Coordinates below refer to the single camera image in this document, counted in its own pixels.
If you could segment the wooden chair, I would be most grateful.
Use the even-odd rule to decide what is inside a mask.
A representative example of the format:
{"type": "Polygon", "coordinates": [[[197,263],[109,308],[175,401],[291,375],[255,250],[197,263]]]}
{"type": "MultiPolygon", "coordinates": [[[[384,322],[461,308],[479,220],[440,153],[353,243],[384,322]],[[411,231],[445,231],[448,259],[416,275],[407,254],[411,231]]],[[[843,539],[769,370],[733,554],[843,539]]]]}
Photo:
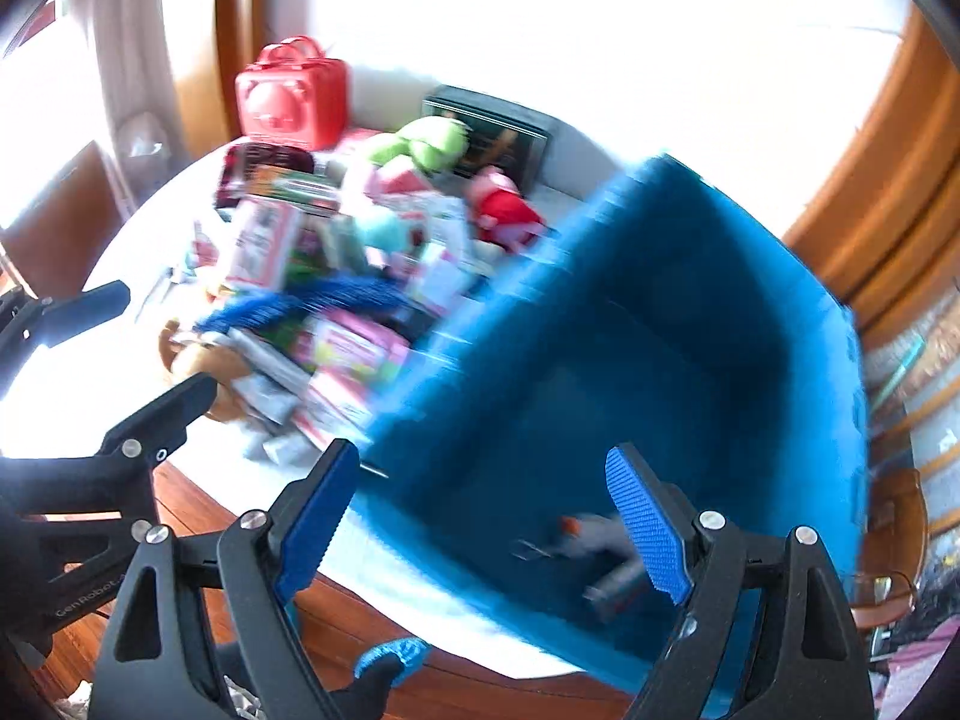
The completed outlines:
{"type": "Polygon", "coordinates": [[[861,632],[891,626],[913,611],[928,541],[928,507],[918,470],[903,468],[876,479],[851,595],[851,613],[861,632]]]}

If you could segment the white foam table mat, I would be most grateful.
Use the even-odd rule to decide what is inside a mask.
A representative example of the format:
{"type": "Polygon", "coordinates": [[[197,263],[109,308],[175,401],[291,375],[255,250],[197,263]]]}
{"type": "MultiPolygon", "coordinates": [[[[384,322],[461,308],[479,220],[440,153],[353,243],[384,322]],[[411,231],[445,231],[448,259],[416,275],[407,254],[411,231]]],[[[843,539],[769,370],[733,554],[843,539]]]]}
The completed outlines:
{"type": "MultiPolygon", "coordinates": [[[[161,361],[164,324],[179,319],[189,325],[194,312],[206,307],[200,284],[169,288],[166,282],[181,270],[195,232],[217,222],[213,195],[225,154],[213,149],[172,177],[107,246],[89,286],[121,281],[130,289],[130,304],[121,316],[32,353],[2,400],[3,455],[89,457],[112,427],[179,387],[184,393],[172,411],[185,439],[169,449],[160,468],[194,483],[210,511],[223,509],[236,518],[267,509],[286,484],[308,474],[308,466],[245,458],[244,427],[207,418],[197,408],[212,384],[176,379],[161,361]]],[[[356,512],[347,512],[338,525],[317,582],[373,613],[371,644],[418,635],[435,649],[521,681],[576,670],[441,589],[387,550],[356,512]]]]}

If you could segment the red pig plush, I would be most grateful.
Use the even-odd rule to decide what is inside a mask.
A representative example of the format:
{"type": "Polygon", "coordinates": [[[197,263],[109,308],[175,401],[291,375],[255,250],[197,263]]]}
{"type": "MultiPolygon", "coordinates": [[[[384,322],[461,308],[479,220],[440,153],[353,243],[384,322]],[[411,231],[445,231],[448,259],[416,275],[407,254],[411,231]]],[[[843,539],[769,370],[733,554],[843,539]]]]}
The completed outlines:
{"type": "Polygon", "coordinates": [[[524,249],[547,231],[544,218],[499,167],[483,167],[472,177],[467,203],[478,237],[508,252],[524,249]]]}

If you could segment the green plush toy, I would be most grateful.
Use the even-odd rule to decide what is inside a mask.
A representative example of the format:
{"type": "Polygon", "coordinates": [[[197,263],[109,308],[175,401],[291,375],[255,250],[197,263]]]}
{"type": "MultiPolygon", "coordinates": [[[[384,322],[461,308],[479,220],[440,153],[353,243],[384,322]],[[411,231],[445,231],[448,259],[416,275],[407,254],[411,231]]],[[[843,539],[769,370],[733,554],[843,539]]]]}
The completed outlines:
{"type": "Polygon", "coordinates": [[[366,158],[384,166],[397,156],[409,156],[418,169],[448,171],[469,148],[469,129],[444,115],[427,115],[394,133],[378,133],[366,142],[366,158]]]}

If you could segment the red toy handbag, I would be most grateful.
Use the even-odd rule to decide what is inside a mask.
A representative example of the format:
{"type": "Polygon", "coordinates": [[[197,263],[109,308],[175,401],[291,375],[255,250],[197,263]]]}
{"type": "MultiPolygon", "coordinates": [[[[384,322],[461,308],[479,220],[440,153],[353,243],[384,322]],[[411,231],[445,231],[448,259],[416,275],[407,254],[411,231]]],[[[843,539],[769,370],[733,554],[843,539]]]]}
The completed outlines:
{"type": "Polygon", "coordinates": [[[348,78],[348,65],[312,37],[268,44],[236,76],[241,132],[254,142],[332,148],[347,130],[348,78]]]}

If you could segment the blue plastic storage crate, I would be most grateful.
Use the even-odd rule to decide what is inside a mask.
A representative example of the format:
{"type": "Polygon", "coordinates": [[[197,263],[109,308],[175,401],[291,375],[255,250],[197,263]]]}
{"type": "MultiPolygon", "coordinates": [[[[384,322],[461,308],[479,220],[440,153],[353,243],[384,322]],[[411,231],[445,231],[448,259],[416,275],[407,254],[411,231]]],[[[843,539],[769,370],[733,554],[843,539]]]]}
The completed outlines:
{"type": "Polygon", "coordinates": [[[519,554],[567,515],[612,514],[620,444],[746,532],[815,528],[854,571],[867,450],[851,314],[670,156],[613,177],[431,330],[381,401],[353,504],[469,610],[633,692],[674,627],[669,596],[641,583],[602,617],[584,592],[607,559],[519,554]]]}

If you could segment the brown bear plush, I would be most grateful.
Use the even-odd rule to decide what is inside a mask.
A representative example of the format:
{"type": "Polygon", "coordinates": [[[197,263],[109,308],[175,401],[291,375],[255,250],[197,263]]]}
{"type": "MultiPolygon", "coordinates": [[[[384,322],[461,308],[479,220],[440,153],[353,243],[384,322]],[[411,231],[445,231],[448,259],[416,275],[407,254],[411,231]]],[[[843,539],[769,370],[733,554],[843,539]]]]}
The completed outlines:
{"type": "Polygon", "coordinates": [[[158,353],[169,380],[181,383],[195,374],[208,374],[217,383],[217,394],[206,416],[218,422],[241,419],[244,406],[235,382],[252,374],[249,364],[231,346],[206,343],[199,337],[181,340],[180,331],[179,322],[171,319],[158,335],[158,353]]]}

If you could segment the dark framed picture box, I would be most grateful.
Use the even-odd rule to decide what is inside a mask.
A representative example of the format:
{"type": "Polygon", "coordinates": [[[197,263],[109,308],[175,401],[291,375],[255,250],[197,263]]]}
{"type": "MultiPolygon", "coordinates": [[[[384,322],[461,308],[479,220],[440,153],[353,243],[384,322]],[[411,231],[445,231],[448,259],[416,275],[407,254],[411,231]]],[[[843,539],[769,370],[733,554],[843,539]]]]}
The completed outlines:
{"type": "Polygon", "coordinates": [[[434,88],[421,101],[421,114],[455,119],[466,127],[469,144],[452,168],[456,176],[471,179],[485,167],[498,167],[523,193],[539,179],[558,130],[555,117],[459,86],[434,88]]]}

